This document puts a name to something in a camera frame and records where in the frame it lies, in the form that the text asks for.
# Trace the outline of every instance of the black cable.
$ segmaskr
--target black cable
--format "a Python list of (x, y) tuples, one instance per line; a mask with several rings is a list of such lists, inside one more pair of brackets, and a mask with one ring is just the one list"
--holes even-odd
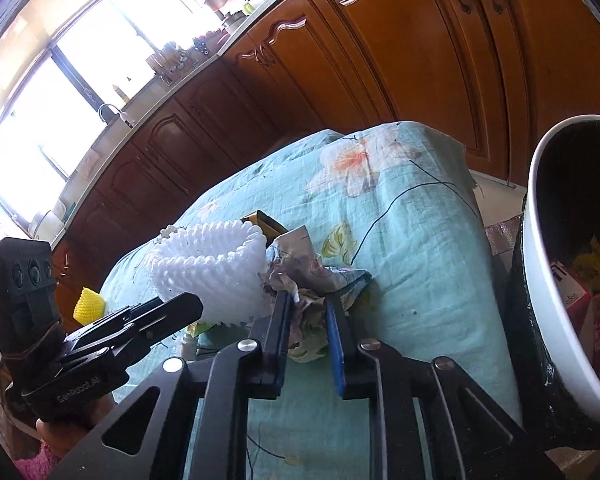
[(247, 434), (247, 438), (253, 442), (253, 445), (254, 445), (255, 447), (257, 447), (258, 449), (261, 449), (261, 450), (263, 450), (265, 453), (267, 453), (267, 454), (270, 454), (271, 456), (274, 456), (274, 457), (276, 457), (276, 458), (281, 458), (282, 460), (285, 460), (285, 459), (286, 459), (286, 456), (282, 456), (282, 455), (276, 455), (275, 453), (272, 453), (272, 452), (270, 452), (268, 449), (264, 449), (264, 448), (263, 448), (263, 447), (262, 447), (260, 444), (258, 444), (258, 443), (257, 443), (255, 440), (253, 440), (253, 439), (252, 439), (252, 438), (249, 436), (249, 434)]
[(464, 197), (462, 195), (460, 195), (455, 189), (453, 189), (452, 187), (449, 187), (447, 184), (451, 184), (452, 186), (456, 186), (458, 187), (457, 184), (453, 183), (453, 182), (442, 182), (438, 177), (433, 176), (432, 174), (429, 173), (429, 171), (425, 170), (423, 167), (421, 167), (420, 165), (416, 164), (415, 162), (413, 162), (412, 160), (409, 161), (411, 164), (413, 164), (416, 168), (418, 168), (421, 171), (424, 171), (426, 174), (428, 174), (431, 178), (433, 178), (434, 180), (436, 180), (437, 182), (439, 182), (440, 184), (444, 184), (445, 187), (448, 187), (451, 191), (453, 191), (456, 195), (458, 195), (458, 197), (460, 198), (460, 200), (462, 200), (466, 206), (471, 210), (471, 212), (474, 214), (474, 216), (476, 218), (478, 218), (477, 213), (474, 211), (474, 208), (471, 207), (469, 205), (469, 203), (464, 199)]
[(369, 226), (369, 229), (366, 230), (365, 235), (362, 237), (362, 241), (360, 242), (360, 245), (358, 246), (358, 249), (356, 250), (355, 254), (353, 255), (352, 259), (351, 259), (351, 265), (353, 265), (353, 262), (355, 261), (356, 257), (358, 256), (358, 253), (360, 252), (360, 249), (362, 248), (362, 245), (365, 243), (366, 237), (368, 236), (368, 234), (371, 232), (371, 229), (374, 228), (374, 226), (381, 221), (382, 218), (384, 218), (384, 216), (389, 212), (389, 209), (392, 208), (392, 206), (394, 205), (395, 201), (398, 200), (402, 195), (404, 195), (405, 193), (412, 191), (414, 189), (417, 189), (419, 187), (423, 187), (423, 186), (435, 186), (436, 184), (442, 184), (443, 186), (445, 186), (446, 188), (450, 189), (451, 191), (453, 191), (459, 198), (460, 200), (462, 200), (466, 206), (471, 210), (471, 212), (475, 215), (476, 218), (478, 218), (478, 215), (476, 214), (476, 212), (474, 211), (474, 208), (472, 208), (469, 203), (460, 195), (458, 194), (458, 192), (453, 189), (451, 186), (455, 186), (456, 184), (454, 184), (453, 182), (445, 182), (443, 180), (440, 180), (438, 178), (436, 178), (435, 176), (433, 176), (432, 174), (430, 174), (428, 171), (424, 170), (423, 168), (421, 168), (420, 166), (418, 166), (415, 162), (413, 162), (412, 160), (410, 160), (410, 162), (412, 162), (414, 165), (416, 165), (416, 167), (420, 168), (422, 171), (424, 171), (424, 173), (428, 174), (431, 178), (435, 179), (436, 182), (423, 182), (421, 184), (416, 184), (416, 186), (411, 186), (407, 189), (405, 189), (402, 193), (400, 193), (398, 196), (396, 196), (393, 200), (391, 200), (391, 203), (389, 204), (389, 207), (386, 209), (386, 211), (384, 213), (382, 213), (378, 218), (376, 218), (373, 223)]
[(247, 460), (249, 461), (249, 469), (251, 473), (249, 475), (249, 480), (253, 480), (253, 464), (251, 463), (251, 455), (249, 454), (249, 446), (247, 446)]

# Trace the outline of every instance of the camera lens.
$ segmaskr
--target camera lens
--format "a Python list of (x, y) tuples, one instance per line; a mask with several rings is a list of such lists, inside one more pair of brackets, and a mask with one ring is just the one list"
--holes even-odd
[(11, 270), (11, 275), (13, 277), (13, 283), (15, 283), (16, 286), (22, 286), (23, 275), (20, 264), (15, 264), (13, 266), (13, 269)]
[(29, 277), (31, 283), (34, 285), (37, 285), (40, 282), (40, 269), (38, 268), (37, 262), (31, 262), (29, 264)]
[(45, 264), (43, 265), (44, 269), (45, 269), (45, 276), (48, 280), (51, 279), (52, 273), (51, 273), (51, 264), (49, 264), (49, 262), (45, 262)]

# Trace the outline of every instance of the orange flower pattern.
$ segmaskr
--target orange flower pattern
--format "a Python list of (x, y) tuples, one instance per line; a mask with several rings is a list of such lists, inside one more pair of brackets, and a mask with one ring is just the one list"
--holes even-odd
[(306, 190), (319, 193), (342, 186), (346, 196), (373, 190), (380, 174), (417, 158), (420, 152), (397, 140), (398, 124), (376, 128), (360, 138), (344, 137), (322, 149), (322, 169), (307, 183)]

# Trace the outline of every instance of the human hand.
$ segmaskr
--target human hand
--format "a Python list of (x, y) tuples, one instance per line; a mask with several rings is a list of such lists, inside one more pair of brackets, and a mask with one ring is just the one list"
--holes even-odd
[[(115, 405), (113, 395), (108, 394), (90, 402), (86, 406), (86, 412), (95, 426)], [(87, 429), (77, 424), (42, 422), (40, 419), (36, 421), (36, 429), (52, 453), (60, 458), (69, 453), (89, 433)]]

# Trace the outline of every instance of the pink fabric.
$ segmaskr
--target pink fabric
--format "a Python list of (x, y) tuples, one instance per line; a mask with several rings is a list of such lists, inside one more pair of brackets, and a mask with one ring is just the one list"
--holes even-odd
[(58, 462), (60, 462), (60, 459), (43, 442), (37, 457), (28, 460), (16, 460), (15, 465), (25, 480), (45, 480)]

